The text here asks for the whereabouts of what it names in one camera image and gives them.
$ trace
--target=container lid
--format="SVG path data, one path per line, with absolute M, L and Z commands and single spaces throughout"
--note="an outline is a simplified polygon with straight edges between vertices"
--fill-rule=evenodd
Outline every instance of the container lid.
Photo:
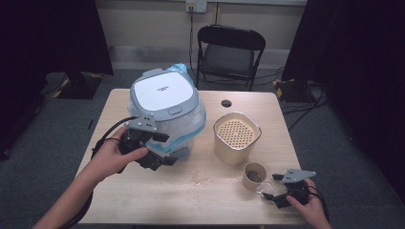
M 152 115 L 156 121 L 186 115 L 199 103 L 197 90 L 189 80 L 180 73 L 162 69 L 143 73 L 130 94 L 139 114 Z

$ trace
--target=chair seat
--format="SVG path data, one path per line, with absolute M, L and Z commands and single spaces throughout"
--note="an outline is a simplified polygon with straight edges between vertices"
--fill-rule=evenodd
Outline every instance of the chair seat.
M 202 71 L 250 77 L 253 73 L 253 61 L 254 51 L 210 44 L 202 61 Z

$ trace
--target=chair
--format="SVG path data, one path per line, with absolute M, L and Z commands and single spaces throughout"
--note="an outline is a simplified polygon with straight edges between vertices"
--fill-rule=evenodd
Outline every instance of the chair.
M 262 35 L 252 30 L 211 25 L 199 30 L 198 42 L 196 88 L 199 88 L 202 73 L 204 79 L 210 74 L 244 80 L 246 85 L 250 82 L 249 90 L 252 90 L 266 46 Z

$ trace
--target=table top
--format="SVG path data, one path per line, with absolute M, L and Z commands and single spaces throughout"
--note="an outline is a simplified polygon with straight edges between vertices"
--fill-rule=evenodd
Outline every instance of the table top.
M 297 224 L 303 223 L 293 208 L 278 209 L 259 191 L 242 184 L 245 163 L 229 166 L 213 151 L 213 125 L 220 117 L 241 112 L 262 129 L 247 159 L 262 163 L 267 178 L 261 185 L 274 195 L 285 187 L 271 178 L 287 168 L 300 169 L 288 129 L 275 94 L 199 91 L 206 108 L 206 125 L 194 138 L 189 157 L 157 171 L 130 163 L 120 175 L 107 177 L 95 189 L 93 203 L 80 223 L 155 225 Z M 223 107 L 229 100 L 232 106 Z M 122 118 L 129 116 L 129 89 L 112 90 L 78 171 L 89 162 L 96 142 Z

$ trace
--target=beige basket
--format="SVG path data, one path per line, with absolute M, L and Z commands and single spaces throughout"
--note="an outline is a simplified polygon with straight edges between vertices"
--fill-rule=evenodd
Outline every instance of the beige basket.
M 227 114 L 214 124 L 215 154 L 225 164 L 240 164 L 247 159 L 261 134 L 260 127 L 246 115 Z

